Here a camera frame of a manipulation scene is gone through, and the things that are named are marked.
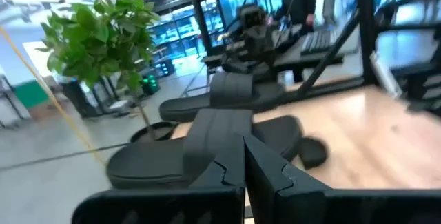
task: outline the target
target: potted plant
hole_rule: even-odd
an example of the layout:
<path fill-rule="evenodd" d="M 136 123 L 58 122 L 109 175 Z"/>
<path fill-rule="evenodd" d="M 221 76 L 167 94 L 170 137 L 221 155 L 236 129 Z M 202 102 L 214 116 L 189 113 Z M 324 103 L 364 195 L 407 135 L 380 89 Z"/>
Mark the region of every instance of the potted plant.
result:
<path fill-rule="evenodd" d="M 89 87 L 101 76 L 120 72 L 120 81 L 130 89 L 146 124 L 146 128 L 134 137 L 140 139 L 142 134 L 148 133 L 151 140 L 157 140 L 170 136 L 174 126 L 164 123 L 150 125 L 135 94 L 141 86 L 142 77 L 134 64 L 141 58 L 147 63 L 152 59 L 155 49 L 153 34 L 147 27 L 159 20 L 153 6 L 153 3 L 144 3 L 144 0 L 116 0 L 115 3 L 111 0 L 95 0 L 93 9 L 73 3 L 70 18 L 60 17 L 53 12 L 48 17 L 48 23 L 41 24 L 46 47 L 38 50 L 50 52 L 49 70 L 76 77 Z M 155 126 L 169 126 L 169 131 L 162 130 L 162 134 L 157 136 Z"/>

